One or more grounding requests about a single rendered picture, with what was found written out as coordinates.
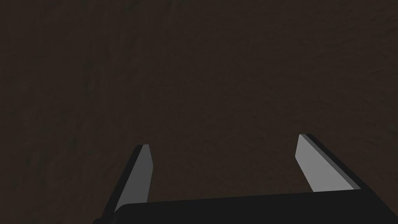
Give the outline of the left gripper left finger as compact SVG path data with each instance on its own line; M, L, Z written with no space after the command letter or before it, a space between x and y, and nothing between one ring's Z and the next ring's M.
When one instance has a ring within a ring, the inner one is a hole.
M150 189L153 161L148 144L133 150L101 215L109 218L123 205L146 203Z

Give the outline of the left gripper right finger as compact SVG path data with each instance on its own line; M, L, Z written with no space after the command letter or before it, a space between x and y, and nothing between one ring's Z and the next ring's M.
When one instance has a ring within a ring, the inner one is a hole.
M295 159L313 192L368 189L352 170L312 134L299 135Z

